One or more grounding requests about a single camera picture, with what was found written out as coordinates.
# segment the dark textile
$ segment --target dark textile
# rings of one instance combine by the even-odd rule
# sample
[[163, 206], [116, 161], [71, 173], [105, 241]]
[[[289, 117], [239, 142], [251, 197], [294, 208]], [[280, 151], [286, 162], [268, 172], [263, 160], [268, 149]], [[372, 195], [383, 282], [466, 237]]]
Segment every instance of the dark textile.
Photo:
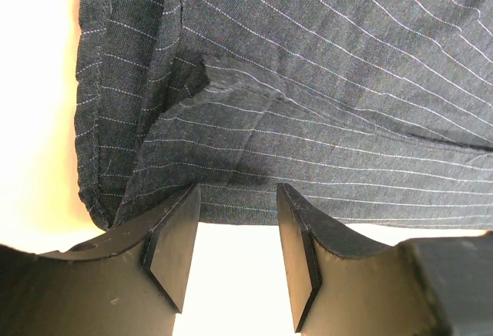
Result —
[[80, 197], [102, 229], [201, 183], [277, 224], [493, 229], [493, 0], [81, 0]]

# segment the dark gray fabric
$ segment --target dark gray fabric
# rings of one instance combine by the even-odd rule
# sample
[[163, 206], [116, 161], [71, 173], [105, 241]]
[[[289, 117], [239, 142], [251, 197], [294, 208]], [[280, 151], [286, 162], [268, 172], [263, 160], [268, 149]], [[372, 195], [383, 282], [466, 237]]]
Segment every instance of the dark gray fabric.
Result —
[[277, 224], [493, 228], [493, 0], [82, 0], [80, 196], [110, 229], [199, 182]]

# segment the pinstriped fabric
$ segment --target pinstriped fabric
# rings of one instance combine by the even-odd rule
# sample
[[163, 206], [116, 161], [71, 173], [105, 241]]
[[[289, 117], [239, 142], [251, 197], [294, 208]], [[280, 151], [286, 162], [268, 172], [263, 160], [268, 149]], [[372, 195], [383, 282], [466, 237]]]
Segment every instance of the pinstriped fabric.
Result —
[[81, 198], [103, 229], [192, 182], [276, 224], [493, 227], [492, 0], [82, 0]]

